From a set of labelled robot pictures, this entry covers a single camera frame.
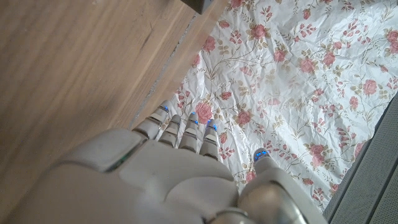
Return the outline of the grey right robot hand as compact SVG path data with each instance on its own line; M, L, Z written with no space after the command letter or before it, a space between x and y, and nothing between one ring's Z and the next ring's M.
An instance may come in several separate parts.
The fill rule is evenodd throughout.
M255 177L238 190L218 160L217 126L197 143L198 116L184 132L170 103L134 129L109 129L54 162L6 223L324 223L295 181L253 154Z

